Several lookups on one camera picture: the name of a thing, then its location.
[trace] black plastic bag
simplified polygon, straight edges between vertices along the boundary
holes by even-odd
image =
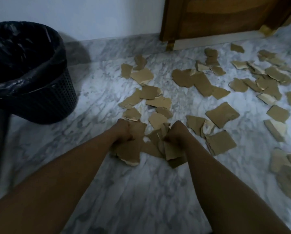
[[[0,98],[42,88],[66,67],[57,31],[33,22],[0,22]]]

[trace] forearm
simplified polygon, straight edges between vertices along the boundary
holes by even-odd
[[[116,138],[106,131],[16,186],[0,200],[0,233],[61,232]]]
[[[267,204],[193,137],[183,140],[198,200],[215,233],[291,233]]]

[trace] marble floor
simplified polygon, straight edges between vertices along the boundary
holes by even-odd
[[[227,72],[222,77],[208,73],[215,86],[231,90],[228,83],[236,78],[254,78],[249,71],[236,70],[232,60],[255,60],[257,52],[266,49],[278,53],[291,67],[291,26],[283,28],[267,39],[241,41],[244,54],[231,52],[230,44],[214,45],[218,61]],[[186,122],[186,115],[206,117],[207,110],[228,102],[240,113],[224,129],[237,144],[216,157],[242,181],[249,185],[291,229],[291,200],[276,184],[268,171],[270,152],[279,147],[291,153],[291,116],[287,120],[288,135],[285,143],[278,143],[265,128],[269,106],[248,90],[231,92],[225,98],[203,98],[195,87],[180,88],[171,78],[173,69],[193,68],[196,60],[205,61],[204,47],[144,55],[154,74],[149,85],[160,87],[165,97],[172,100],[171,111],[176,120]],[[122,63],[134,64],[134,58],[118,58],[69,67],[78,94],[75,111],[62,122],[37,125],[17,116],[11,119],[5,151],[5,167],[11,175],[2,175],[1,189],[5,191],[26,176],[75,146],[102,133],[121,118],[124,109],[117,106],[140,86],[132,79],[120,76]],[[283,94],[278,105],[288,109],[285,92],[290,86],[280,86]],[[148,123],[154,111],[142,101],[141,121]],[[148,123],[146,132],[152,130]],[[196,137],[206,148],[205,141]],[[210,225],[198,203],[187,164],[171,169],[166,162],[141,153],[141,162],[135,168],[107,155],[96,177],[79,201],[62,233],[209,233]]]

